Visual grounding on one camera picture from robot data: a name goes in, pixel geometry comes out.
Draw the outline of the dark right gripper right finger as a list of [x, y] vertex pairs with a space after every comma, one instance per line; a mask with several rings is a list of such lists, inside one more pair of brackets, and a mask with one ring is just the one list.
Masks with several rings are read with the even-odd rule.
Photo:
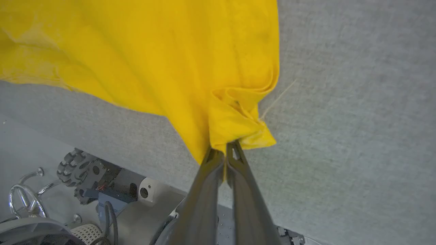
[[227, 183], [233, 191], [235, 245], [281, 245], [239, 141], [226, 146]]

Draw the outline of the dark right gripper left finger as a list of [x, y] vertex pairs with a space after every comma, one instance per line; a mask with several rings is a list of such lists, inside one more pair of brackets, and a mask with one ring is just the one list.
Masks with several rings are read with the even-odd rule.
[[184, 200], [168, 245], [216, 245], [218, 189], [223, 176], [224, 154], [209, 147]]

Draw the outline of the yellow garment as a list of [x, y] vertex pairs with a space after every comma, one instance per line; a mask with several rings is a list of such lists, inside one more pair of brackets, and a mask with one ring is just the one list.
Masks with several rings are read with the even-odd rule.
[[277, 0], [0, 0], [0, 80], [164, 116], [201, 163], [276, 144]]

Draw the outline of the white round sensor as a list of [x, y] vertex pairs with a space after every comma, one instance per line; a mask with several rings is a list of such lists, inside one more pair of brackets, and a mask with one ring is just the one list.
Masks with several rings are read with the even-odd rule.
[[145, 177], [138, 187], [138, 201], [156, 203], [159, 182], [150, 177]]

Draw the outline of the loose pale thread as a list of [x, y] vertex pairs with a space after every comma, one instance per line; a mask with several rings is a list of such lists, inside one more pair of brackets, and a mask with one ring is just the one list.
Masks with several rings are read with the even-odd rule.
[[286, 87], [284, 90], [282, 90], [282, 92], [277, 96], [276, 99], [274, 99], [273, 102], [271, 102], [271, 104], [269, 104], [268, 107], [266, 107], [266, 109], [264, 110], [264, 112], [262, 113], [262, 115], [260, 116], [260, 119], [265, 118], [265, 116], [267, 115], [267, 113], [277, 104], [277, 102], [279, 102], [279, 100], [284, 96], [284, 94], [295, 84], [295, 82], [298, 79], [293, 80], [288, 87]]

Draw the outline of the white perforated cover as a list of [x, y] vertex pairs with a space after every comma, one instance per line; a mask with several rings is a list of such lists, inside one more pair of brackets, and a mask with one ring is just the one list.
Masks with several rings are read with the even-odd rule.
[[96, 239], [103, 237], [103, 233], [97, 225], [84, 224], [71, 229], [71, 233], [79, 238], [85, 245], [91, 245]]

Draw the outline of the grey omni wheel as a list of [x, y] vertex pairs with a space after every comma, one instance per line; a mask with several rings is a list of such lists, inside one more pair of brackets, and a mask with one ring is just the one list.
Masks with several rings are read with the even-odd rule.
[[59, 163], [56, 170], [57, 177], [67, 187], [80, 185], [86, 178], [89, 165], [97, 159], [96, 156], [75, 148]]

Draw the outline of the chrome caster frame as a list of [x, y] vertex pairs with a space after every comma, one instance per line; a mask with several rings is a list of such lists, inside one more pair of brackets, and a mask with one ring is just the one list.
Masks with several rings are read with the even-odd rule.
[[9, 209], [12, 213], [11, 220], [24, 218], [51, 218], [42, 196], [49, 190], [61, 184], [67, 186], [76, 186], [77, 183], [70, 180], [71, 174], [66, 177], [54, 180], [43, 186], [38, 191], [34, 191], [26, 182], [33, 177], [43, 177], [45, 171], [38, 167], [35, 171], [23, 175], [18, 183], [14, 184], [8, 194]]

